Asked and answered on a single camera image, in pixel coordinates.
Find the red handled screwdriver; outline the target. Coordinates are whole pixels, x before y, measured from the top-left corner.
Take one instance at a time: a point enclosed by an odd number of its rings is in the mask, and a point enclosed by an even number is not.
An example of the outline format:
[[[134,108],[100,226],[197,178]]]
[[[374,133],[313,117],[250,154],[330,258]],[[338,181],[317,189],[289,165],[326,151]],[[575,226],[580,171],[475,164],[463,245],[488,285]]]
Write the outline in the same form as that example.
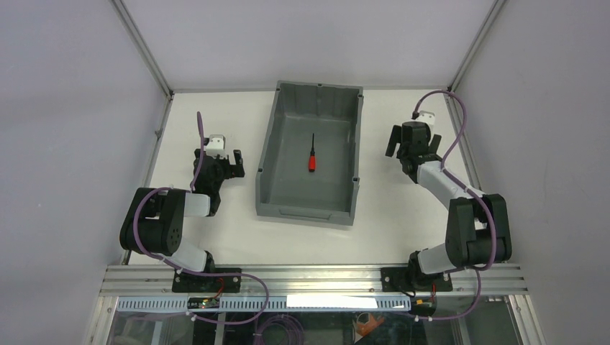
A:
[[[308,171],[313,173],[317,168],[316,152],[315,152],[315,133],[311,135],[311,149],[309,153]]]

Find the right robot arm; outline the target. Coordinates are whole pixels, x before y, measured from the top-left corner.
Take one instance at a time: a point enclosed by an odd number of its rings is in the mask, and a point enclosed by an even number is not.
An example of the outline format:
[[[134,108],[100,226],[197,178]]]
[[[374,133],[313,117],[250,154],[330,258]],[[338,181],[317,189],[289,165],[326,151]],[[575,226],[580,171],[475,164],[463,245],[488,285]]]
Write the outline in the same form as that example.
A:
[[[407,268],[390,276],[400,288],[430,290],[444,274],[465,268],[485,270],[512,256],[506,200],[466,185],[437,154],[441,136],[421,121],[393,126],[386,156],[395,157],[413,183],[446,209],[445,240],[410,254]]]

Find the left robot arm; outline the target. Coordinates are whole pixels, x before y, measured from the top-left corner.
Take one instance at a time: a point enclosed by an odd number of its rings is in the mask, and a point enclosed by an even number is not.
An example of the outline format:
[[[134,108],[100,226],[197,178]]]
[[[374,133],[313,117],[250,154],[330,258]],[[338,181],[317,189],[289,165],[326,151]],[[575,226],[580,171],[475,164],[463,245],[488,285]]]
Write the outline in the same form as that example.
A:
[[[179,272],[214,275],[212,254],[184,239],[184,219],[215,216],[223,182],[243,178],[245,170],[238,149],[233,151],[234,163],[228,155],[213,155],[201,149],[194,154],[194,179],[188,190],[164,187],[135,191],[119,243],[123,249],[159,259]]]

